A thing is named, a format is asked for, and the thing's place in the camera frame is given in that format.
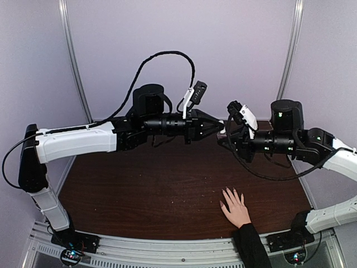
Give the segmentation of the white nail polish cap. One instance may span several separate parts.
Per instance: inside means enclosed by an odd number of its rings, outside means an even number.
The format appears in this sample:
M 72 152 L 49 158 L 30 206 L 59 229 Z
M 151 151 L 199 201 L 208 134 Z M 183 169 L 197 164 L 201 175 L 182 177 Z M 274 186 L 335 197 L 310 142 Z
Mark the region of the white nail polish cap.
M 223 120 L 220 120 L 219 123 L 220 123 L 219 133 L 221 135 L 226 134 L 225 122 Z

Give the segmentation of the purple nail polish bottle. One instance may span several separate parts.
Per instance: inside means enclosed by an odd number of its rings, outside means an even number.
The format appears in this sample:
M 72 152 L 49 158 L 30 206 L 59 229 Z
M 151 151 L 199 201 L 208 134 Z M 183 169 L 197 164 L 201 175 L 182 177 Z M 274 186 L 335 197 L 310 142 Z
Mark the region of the purple nail polish bottle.
M 218 132 L 216 135 L 216 138 L 217 138 L 217 140 L 225 139 L 225 138 L 227 138 L 227 134 L 226 134 L 226 132 L 225 133 Z

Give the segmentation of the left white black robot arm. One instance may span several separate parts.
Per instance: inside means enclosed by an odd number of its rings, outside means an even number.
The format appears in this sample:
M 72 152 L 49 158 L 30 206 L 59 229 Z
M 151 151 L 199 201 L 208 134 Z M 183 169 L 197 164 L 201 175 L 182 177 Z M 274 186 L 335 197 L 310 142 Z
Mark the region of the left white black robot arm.
M 41 213 L 49 220 L 58 238 L 68 248 L 80 243 L 69 214 L 59 202 L 47 178 L 46 164 L 53 160 L 95 152 L 128 151 L 147 142 L 148 136 L 183 136 L 186 144 L 200 141 L 224 129 L 220 121 L 191 105 L 200 102 L 207 85 L 197 82 L 184 96 L 181 113 L 164 112 L 172 106 L 159 84 L 146 84 L 133 91 L 133 103 L 123 117 L 106 122 L 63 129 L 27 126 L 21 151 L 18 183 L 29 193 Z

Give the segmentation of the black sleeved forearm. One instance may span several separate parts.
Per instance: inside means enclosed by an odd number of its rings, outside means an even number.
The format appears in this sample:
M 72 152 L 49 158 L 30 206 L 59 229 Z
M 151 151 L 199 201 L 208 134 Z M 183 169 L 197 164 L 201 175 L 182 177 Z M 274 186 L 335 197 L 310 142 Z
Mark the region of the black sleeved forearm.
M 244 224 L 234 231 L 233 241 L 244 267 L 272 268 L 266 249 L 252 223 Z

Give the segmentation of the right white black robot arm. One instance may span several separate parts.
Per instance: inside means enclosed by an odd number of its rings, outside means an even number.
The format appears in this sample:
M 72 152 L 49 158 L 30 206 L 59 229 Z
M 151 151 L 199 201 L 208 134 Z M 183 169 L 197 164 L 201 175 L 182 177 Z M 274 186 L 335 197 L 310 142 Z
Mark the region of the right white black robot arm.
M 259 130 L 254 114 L 246 105 L 232 101 L 227 107 L 229 121 L 238 129 L 231 132 L 226 126 L 226 136 L 218 141 L 230 150 L 238 163 L 252 175 L 276 181 L 277 177 L 259 174 L 248 165 L 255 154 L 272 157 L 285 155 L 311 165 L 311 168 L 296 175 L 284 177 L 284 181 L 305 176 L 317 169 L 326 169 L 356 180 L 356 149 L 320 128 L 306 130 L 302 104 L 289 99 L 271 103 L 271 130 Z

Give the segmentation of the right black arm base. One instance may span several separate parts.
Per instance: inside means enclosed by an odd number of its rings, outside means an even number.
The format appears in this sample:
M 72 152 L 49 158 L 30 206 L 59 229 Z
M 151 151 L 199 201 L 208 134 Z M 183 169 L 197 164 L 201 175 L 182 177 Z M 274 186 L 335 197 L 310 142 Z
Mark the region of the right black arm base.
M 281 233 L 270 234 L 266 237 L 270 252 L 284 251 L 301 247 L 315 241 L 314 235 L 307 228 L 307 215 L 310 211 L 299 212 L 294 217 L 291 228 Z

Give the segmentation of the person's bare hand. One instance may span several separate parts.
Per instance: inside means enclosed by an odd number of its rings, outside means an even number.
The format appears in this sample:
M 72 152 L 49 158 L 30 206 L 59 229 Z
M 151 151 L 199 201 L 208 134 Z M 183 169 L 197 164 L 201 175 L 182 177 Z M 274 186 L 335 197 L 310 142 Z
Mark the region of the person's bare hand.
M 235 188 L 233 190 L 225 188 L 222 194 L 226 204 L 220 201 L 220 207 L 227 220 L 237 228 L 250 224 L 252 221 L 248 208 L 245 206 L 244 194 L 238 194 Z

